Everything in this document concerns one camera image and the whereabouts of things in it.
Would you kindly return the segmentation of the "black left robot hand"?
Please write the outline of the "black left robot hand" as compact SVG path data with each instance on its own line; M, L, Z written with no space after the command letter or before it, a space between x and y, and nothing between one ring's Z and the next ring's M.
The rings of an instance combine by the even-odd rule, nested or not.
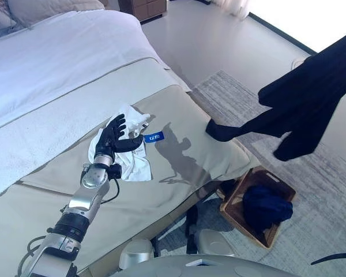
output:
M143 142L143 135L133 138L123 138L126 134L127 123L124 114L113 118L104 128L99 129L91 140L88 149L88 159L96 163L99 156L108 156L115 163L115 154L122 154L136 150Z

